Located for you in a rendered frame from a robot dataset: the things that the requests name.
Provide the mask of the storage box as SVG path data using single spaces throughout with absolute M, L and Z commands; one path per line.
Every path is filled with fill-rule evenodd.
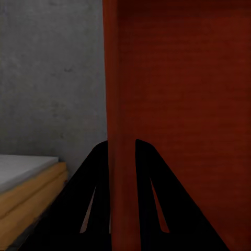
M 251 251 L 251 0 L 102 0 L 102 12 L 111 251 L 141 251 L 136 139 L 230 251 Z

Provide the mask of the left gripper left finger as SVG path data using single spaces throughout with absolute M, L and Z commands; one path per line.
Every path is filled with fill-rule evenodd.
M 93 193 L 87 229 L 80 233 Z M 108 141 L 97 144 L 18 251 L 108 251 Z

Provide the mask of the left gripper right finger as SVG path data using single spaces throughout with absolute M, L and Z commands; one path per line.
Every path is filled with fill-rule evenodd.
M 135 165 L 141 251 L 230 251 L 153 145 L 136 139 Z M 161 231 L 151 181 L 170 233 Z

